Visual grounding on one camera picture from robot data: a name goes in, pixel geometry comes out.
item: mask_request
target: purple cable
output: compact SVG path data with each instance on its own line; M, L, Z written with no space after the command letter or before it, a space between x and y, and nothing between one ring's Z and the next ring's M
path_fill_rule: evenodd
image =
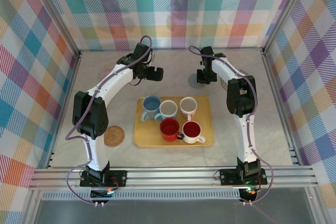
M253 111L247 115L246 117L246 130L247 130L247 139L248 139L248 145L249 147L251 148L253 154L260 160L262 161L264 164L266 164L269 169L271 170L271 182L269 184L269 187L267 188L265 194L263 196L261 196L259 199L253 201L253 203L256 203L260 200L262 200L267 194L268 192L271 190L271 187L273 185L273 181L274 181L274 171L273 171L273 168L271 167L270 164L268 164L265 160L263 160L261 157L259 157L259 155L257 154L256 150L253 149L253 146L252 146L252 143L251 143L251 138L250 138L250 122L249 122L249 118L254 115L256 113L256 110L257 110L257 107L258 107L258 98L257 98L257 93L252 85L252 83L249 81L249 79L247 79L245 76L242 76L241 74L239 74L230 64L226 63L225 61L223 61L221 58L219 57L216 57L216 56L213 56L213 55L204 55L204 54L201 54L201 51L199 48L195 47L195 46L189 46L189 51L195 55L199 55L199 56L202 56L202 57L209 57L209 58L213 58L213 59L216 59L216 60L219 60L220 62L224 63L234 74L236 74L237 76L243 78L247 83L248 85L250 86L251 90L252 90L252 93L253 93L253 97L254 97L254 101L255 101L255 106L254 106L254 109Z
M137 64L139 61L141 61L141 60L142 60L142 59L143 59L143 58L144 58L144 57L151 51L151 49L152 49L152 38L151 38L150 36L148 36L148 35L145 35L145 36L143 36L143 37L141 38L140 43L142 42L142 40L143 40L144 38L148 38L148 39L149 39L149 47L148 47L147 51L146 51L146 52L145 52L139 59L137 59L137 60L135 60L134 62L128 64L127 66L122 67L121 69L118 69L116 72L110 74L110 75L107 76L105 79L103 79L103 81L102 81L102 82L99 84L99 86L97 87L97 90L93 93L93 96L91 97L91 99L90 99L90 101L89 101L89 104L88 104L86 110L84 111L84 114L82 115L82 117L78 120L78 122L76 123L76 125L69 131L69 133L68 133L68 134L66 135L66 137L65 137L65 140L66 140L66 141L68 141L68 140L72 140L72 139L76 139L76 138L78 138L78 139L82 139L82 140L85 141L85 143L86 143L86 145L87 145L87 149L88 149L88 153L89 153L89 160L88 160L88 162L86 162L85 164L78 165L78 166L72 168L72 169L69 171L69 173L67 174L67 177L66 177L66 183L67 183L67 186L68 186L68 188L70 189L70 191L72 191L72 193L73 193L75 196L77 196L80 200L82 200L82 201L85 202L85 203L95 205L95 203L93 203L93 202L91 202L91 201L88 201L88 200L85 200L85 199L83 199L82 197L80 197L80 196L79 196L79 195L78 195L78 194L77 194L77 193L70 187L70 185L69 185L69 181L68 181L68 180L69 180L69 176L70 176L70 174L71 174L74 170L79 169L79 168L84 167L84 166L87 166L88 164L91 163L91 161L92 161L91 147L90 147L90 144L89 144L88 139L87 139L86 137L83 137L83 136L70 136L70 135L71 135L71 134L72 134L72 133L79 127L79 125L83 122L83 120L84 120L84 118L86 117L86 115L89 113L89 110L90 110L90 108L91 108L91 106L92 106L92 103L93 103L95 97L97 96L97 94L99 93L99 90L101 89L101 87L102 87L107 81L109 81L113 76L115 76L115 75L117 75L118 73L120 73L121 71L123 71L123 70L125 70L125 69L128 69L128 68L134 66L135 64Z

